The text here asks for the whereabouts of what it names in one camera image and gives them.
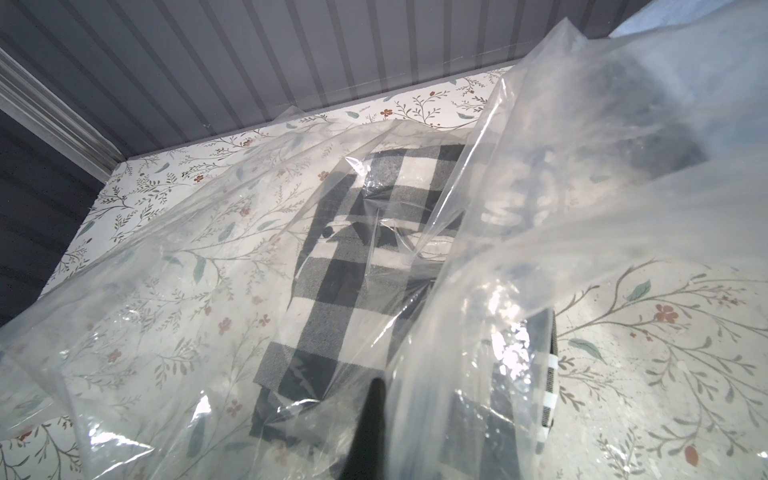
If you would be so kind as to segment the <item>black white checked shirt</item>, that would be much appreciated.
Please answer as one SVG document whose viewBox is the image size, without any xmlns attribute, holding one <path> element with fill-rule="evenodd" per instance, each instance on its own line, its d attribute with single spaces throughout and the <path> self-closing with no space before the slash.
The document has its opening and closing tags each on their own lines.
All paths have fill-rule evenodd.
<svg viewBox="0 0 768 480">
<path fill-rule="evenodd" d="M 555 282 L 512 241 L 542 159 L 465 144 L 362 148 L 295 217 L 307 228 L 257 370 L 257 479 L 340 479 L 374 378 L 383 479 L 533 479 L 551 425 Z"/>
</svg>

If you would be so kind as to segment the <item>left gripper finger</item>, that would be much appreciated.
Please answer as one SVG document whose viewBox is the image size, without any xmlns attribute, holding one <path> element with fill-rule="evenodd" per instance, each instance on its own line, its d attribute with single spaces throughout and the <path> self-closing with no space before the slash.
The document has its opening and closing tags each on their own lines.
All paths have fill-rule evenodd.
<svg viewBox="0 0 768 480">
<path fill-rule="evenodd" d="M 386 383 L 374 378 L 369 386 L 341 480 L 382 480 L 385 467 Z"/>
</svg>

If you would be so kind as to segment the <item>light blue shirt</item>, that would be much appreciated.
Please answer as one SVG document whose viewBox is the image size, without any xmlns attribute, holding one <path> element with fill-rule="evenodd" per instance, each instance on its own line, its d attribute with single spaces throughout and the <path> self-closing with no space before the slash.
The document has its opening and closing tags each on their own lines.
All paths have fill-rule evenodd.
<svg viewBox="0 0 768 480">
<path fill-rule="evenodd" d="M 733 0 L 653 0 L 622 21 L 609 37 L 619 38 L 662 27 L 686 25 L 731 3 Z"/>
</svg>

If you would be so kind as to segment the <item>clear plastic vacuum bag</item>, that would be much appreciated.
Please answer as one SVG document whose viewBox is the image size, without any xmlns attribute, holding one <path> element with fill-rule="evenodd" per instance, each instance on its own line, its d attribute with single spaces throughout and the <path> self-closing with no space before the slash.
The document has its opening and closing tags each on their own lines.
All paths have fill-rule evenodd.
<svg viewBox="0 0 768 480">
<path fill-rule="evenodd" d="M 542 159 L 512 252 L 553 276 L 533 479 L 767 475 L 767 5 L 132 160 L 1 331 L 5 479 L 257 479 L 255 376 L 337 164 L 378 146 Z"/>
</svg>

